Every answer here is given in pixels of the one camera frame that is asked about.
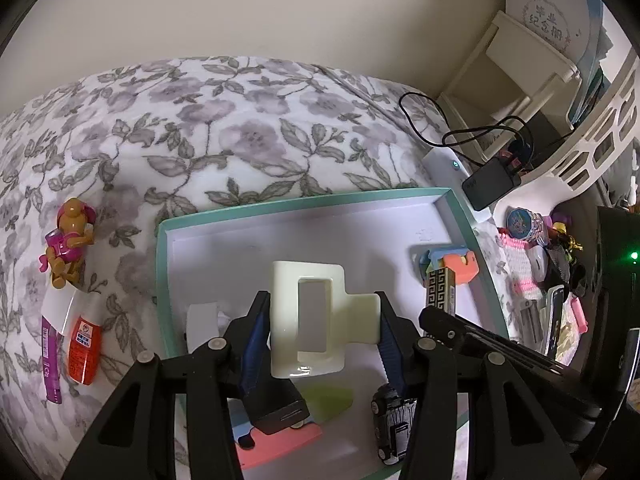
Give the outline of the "orange glue bottle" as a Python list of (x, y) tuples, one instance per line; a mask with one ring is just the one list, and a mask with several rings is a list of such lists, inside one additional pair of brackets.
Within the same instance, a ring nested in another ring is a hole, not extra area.
[(74, 382), (88, 386), (96, 377), (102, 344), (101, 295), (90, 292), (80, 308), (67, 352), (67, 373)]

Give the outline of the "cream plastic holder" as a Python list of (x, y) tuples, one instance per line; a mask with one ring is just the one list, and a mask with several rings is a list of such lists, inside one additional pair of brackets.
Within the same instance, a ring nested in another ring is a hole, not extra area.
[(346, 292), (338, 264), (276, 261), (270, 300), (271, 375), (337, 373), (349, 344), (380, 341), (381, 299)]

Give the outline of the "pink foam piece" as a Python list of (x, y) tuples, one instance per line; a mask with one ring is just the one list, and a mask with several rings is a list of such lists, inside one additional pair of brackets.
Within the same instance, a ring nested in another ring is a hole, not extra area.
[(322, 436), (321, 427), (314, 422), (298, 429), (285, 428), (275, 434), (264, 434), (249, 422), (243, 422), (234, 426), (232, 431), (243, 470), (273, 462)]

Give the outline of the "purple tube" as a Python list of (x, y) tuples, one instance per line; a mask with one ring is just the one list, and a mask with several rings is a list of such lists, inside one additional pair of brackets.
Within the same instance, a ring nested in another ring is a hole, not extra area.
[(54, 404), (62, 403), (60, 369), (58, 368), (58, 350), (62, 335), (43, 316), (41, 318), (41, 356), (42, 376), (46, 398)]

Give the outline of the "white tape roll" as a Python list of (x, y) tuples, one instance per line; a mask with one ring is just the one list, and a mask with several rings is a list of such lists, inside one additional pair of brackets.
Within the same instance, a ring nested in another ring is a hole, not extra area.
[(216, 302), (191, 304), (186, 312), (186, 348), (193, 353), (212, 338), (221, 337), (230, 322)]

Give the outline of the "white eraser block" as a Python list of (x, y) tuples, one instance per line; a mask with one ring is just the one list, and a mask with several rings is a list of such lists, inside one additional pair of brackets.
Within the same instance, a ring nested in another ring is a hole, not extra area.
[(60, 335), (65, 335), (70, 324), (70, 312), (77, 289), (66, 284), (63, 288), (50, 286), (43, 298), (41, 315)]

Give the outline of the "greek pattern box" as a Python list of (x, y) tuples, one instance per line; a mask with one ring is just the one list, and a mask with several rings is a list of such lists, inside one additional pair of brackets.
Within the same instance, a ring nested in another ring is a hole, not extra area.
[(456, 274), (444, 266), (428, 271), (424, 281), (426, 290), (425, 305), (456, 314)]

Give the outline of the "orange blue foam toy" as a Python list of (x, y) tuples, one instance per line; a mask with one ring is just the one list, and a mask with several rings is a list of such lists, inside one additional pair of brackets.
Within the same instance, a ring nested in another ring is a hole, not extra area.
[(457, 285), (468, 284), (480, 273), (476, 255), (465, 246), (432, 247), (420, 255), (418, 269), (422, 281), (431, 271), (441, 268), (454, 272)]

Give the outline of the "green foam piece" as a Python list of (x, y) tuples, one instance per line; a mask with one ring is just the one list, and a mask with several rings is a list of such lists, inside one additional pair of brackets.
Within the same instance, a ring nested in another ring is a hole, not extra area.
[(303, 386), (300, 393), (307, 404), (310, 419), (318, 425), (341, 415), (354, 402), (354, 394), (349, 388), (312, 385)]

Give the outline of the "round blue sticker badge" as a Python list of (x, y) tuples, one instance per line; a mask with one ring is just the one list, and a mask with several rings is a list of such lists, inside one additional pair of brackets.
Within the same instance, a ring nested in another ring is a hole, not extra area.
[(506, 216), (506, 230), (510, 237), (525, 240), (534, 234), (535, 216), (525, 208), (512, 209)]

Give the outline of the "brown pink dog figurine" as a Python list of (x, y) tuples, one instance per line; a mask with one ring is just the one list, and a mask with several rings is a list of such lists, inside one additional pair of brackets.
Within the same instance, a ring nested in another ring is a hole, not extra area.
[(54, 288), (78, 284), (95, 229), (96, 211), (79, 198), (72, 197), (60, 207), (56, 226), (44, 237), (46, 248), (38, 258), (39, 271), (50, 272)]

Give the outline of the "teal white box tray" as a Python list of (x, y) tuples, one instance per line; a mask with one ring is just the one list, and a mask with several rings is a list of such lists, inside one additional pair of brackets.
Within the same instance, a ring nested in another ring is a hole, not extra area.
[[(244, 315), (270, 289), (277, 260), (333, 263), (352, 294), (384, 292), (413, 320), (425, 304), (419, 258), (432, 247), (480, 250), (454, 193), (443, 188), (360, 192), (217, 209), (167, 220), (156, 251), (157, 317), (165, 352), (186, 350), (186, 310), (214, 304)], [(378, 350), (346, 349), (344, 368), (316, 378), (349, 389), (352, 406), (322, 427), (318, 440), (245, 471), (249, 479), (385, 479), (396, 470), (376, 454), (370, 403), (386, 379)]]

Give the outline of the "white power bank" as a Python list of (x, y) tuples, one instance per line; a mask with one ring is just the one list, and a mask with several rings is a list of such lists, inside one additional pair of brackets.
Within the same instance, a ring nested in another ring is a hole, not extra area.
[(462, 183), (470, 173), (451, 148), (432, 148), (422, 159), (422, 164), (434, 186), (450, 188), (457, 197), (465, 217), (474, 226), (488, 221), (491, 212), (488, 208), (475, 210), (462, 190)]

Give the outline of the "floral purple blanket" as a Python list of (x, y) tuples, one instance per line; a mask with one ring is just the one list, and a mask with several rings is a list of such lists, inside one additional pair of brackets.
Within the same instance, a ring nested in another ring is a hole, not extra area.
[[(134, 358), (163, 348), (160, 222), (219, 207), (427, 185), (447, 127), (409, 87), (274, 58), (175, 58), (51, 90), (1, 121), (1, 426), (57, 479)], [(80, 284), (104, 316), (96, 382), (46, 397), (38, 269), (63, 203), (96, 210)]]

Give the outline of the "white lattice basket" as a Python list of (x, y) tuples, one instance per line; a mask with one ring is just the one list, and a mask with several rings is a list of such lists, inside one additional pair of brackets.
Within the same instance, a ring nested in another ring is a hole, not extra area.
[(602, 99), (565, 142), (528, 174), (521, 191), (584, 192), (639, 136), (639, 57), (629, 51)]

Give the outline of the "cream wooden shelf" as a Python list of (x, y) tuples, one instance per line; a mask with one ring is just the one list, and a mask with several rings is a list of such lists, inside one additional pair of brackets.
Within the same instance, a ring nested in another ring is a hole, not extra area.
[(570, 144), (570, 109), (582, 75), (546, 40), (498, 12), (480, 42), (438, 97), (454, 128), (492, 125), (503, 119), (520, 131), (554, 130), (535, 141), (544, 156)]

